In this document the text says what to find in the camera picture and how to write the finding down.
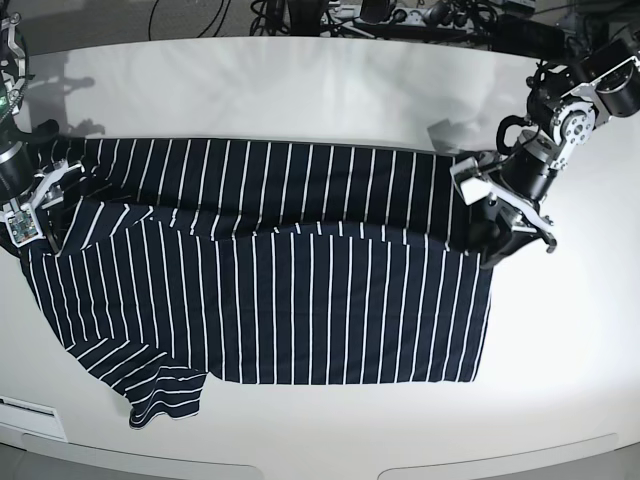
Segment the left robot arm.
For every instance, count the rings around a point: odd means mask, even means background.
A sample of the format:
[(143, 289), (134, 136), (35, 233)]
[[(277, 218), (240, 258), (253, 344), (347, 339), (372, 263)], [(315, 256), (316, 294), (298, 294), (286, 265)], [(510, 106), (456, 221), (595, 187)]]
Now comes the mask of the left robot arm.
[(611, 118), (639, 110), (639, 43), (618, 38), (566, 66), (541, 61), (528, 77), (526, 113), (504, 118), (493, 151), (450, 169), (458, 194), (473, 209), (467, 248), (484, 269), (524, 246), (557, 247), (541, 205), (574, 150)]

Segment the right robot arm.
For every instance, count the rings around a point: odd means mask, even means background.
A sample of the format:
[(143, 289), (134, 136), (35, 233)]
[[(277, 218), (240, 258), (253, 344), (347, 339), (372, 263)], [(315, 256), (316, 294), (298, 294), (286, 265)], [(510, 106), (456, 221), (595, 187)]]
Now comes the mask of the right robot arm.
[(47, 120), (26, 132), (16, 124), (27, 87), (33, 76), (21, 16), (9, 13), (1, 4), (1, 224), (7, 234), (2, 246), (17, 254), (36, 241), (47, 241), (50, 249), (61, 250), (54, 226), (56, 212), (64, 201), (63, 182), (84, 168), (79, 160), (64, 157), (41, 167), (29, 155), (29, 148), (53, 140), (59, 125)]

